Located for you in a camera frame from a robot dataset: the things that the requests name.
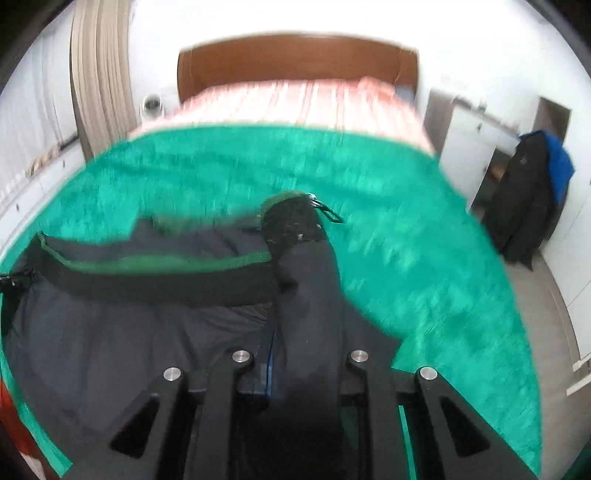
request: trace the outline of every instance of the wooden headboard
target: wooden headboard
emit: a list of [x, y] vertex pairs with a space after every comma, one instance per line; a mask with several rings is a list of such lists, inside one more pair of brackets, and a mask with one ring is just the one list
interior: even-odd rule
[[354, 37], [255, 35], [184, 50], [177, 67], [181, 103], [208, 87], [227, 83], [364, 76], [408, 86], [416, 93], [417, 53]]

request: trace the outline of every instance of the black strap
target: black strap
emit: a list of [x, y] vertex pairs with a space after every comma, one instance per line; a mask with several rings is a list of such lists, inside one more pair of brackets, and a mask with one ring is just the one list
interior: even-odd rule
[[31, 287], [32, 281], [32, 272], [29, 270], [0, 275], [0, 293], [2, 294], [0, 333], [2, 336], [12, 328], [12, 318], [17, 311], [21, 297]]
[[182, 303], [191, 307], [265, 303], [277, 294], [271, 262], [223, 271], [172, 274], [95, 274], [73, 270], [42, 249], [27, 249], [30, 267], [57, 288], [89, 300]]

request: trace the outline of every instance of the green rug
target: green rug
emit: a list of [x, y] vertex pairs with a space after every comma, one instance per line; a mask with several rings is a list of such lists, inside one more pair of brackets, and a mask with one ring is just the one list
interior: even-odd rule
[[[314, 193], [344, 217], [325, 222], [343, 289], [404, 339], [392, 365], [437, 368], [539, 473], [537, 377], [502, 263], [437, 162], [407, 145], [290, 127], [201, 127], [122, 142], [63, 188], [0, 271], [37, 231], [101, 243], [126, 238], [143, 216], [233, 215], [283, 190]], [[20, 402], [3, 355], [0, 367]], [[64, 474], [68, 460], [18, 407]]]

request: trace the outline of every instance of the small round object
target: small round object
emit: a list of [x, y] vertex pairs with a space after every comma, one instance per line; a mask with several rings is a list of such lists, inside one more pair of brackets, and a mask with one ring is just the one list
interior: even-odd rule
[[244, 362], [248, 362], [250, 359], [251, 354], [246, 350], [237, 350], [232, 354], [232, 360], [234, 360], [237, 364], [243, 364]]
[[432, 367], [423, 367], [419, 373], [425, 380], [435, 380], [437, 378], [437, 370]]
[[364, 352], [363, 350], [353, 350], [351, 352], [351, 360], [353, 362], [357, 362], [357, 363], [362, 363], [362, 362], [366, 362], [369, 358], [369, 355], [367, 352]]
[[169, 382], [174, 382], [181, 376], [181, 369], [177, 367], [170, 367], [164, 371], [164, 378]]

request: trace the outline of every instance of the blue jacket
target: blue jacket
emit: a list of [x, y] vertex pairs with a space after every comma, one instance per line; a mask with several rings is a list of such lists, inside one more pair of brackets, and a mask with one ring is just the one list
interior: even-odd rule
[[574, 167], [570, 161], [569, 154], [566, 153], [560, 140], [551, 133], [545, 130], [536, 130], [535, 132], [522, 135], [521, 138], [530, 137], [540, 132], [546, 137], [546, 145], [548, 154], [550, 155], [548, 172], [550, 173], [550, 181], [552, 183], [554, 204], [557, 205], [563, 200], [564, 195], [566, 195], [569, 181], [574, 174]]

